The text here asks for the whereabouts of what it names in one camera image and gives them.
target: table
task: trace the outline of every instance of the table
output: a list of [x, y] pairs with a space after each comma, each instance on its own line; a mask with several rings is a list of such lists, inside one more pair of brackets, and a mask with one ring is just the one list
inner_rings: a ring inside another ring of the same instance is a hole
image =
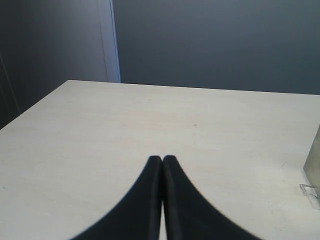
[[148, 156], [171, 154], [241, 227], [318, 240], [320, 212], [299, 184], [319, 110], [318, 95], [69, 80], [0, 130], [0, 239], [69, 239]]

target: gray wall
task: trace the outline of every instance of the gray wall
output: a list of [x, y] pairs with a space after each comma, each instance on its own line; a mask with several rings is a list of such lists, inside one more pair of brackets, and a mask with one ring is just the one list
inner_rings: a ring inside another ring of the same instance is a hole
[[113, 0], [123, 83], [320, 94], [319, 0]]
[[107, 82], [98, 0], [3, 0], [0, 15], [21, 112], [68, 79]]

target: white door frame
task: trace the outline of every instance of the white door frame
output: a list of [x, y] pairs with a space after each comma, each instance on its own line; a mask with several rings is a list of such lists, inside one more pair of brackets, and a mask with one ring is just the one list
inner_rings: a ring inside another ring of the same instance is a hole
[[121, 83], [113, 0], [97, 0], [107, 82]]

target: light wood surface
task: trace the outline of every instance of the light wood surface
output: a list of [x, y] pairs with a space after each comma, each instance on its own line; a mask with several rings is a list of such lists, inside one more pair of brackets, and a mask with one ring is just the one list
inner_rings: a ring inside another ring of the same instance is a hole
[[172, 154], [248, 231], [318, 240], [299, 184], [319, 123], [316, 95], [67, 81], [0, 130], [0, 239], [69, 239]]

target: clear plastic object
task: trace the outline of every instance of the clear plastic object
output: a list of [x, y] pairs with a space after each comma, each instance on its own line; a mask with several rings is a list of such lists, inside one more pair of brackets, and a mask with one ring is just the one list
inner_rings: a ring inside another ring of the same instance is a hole
[[312, 207], [314, 209], [320, 210], [320, 202], [316, 192], [316, 188], [306, 184], [300, 184], [300, 190], [303, 193], [303, 195], [308, 197]]

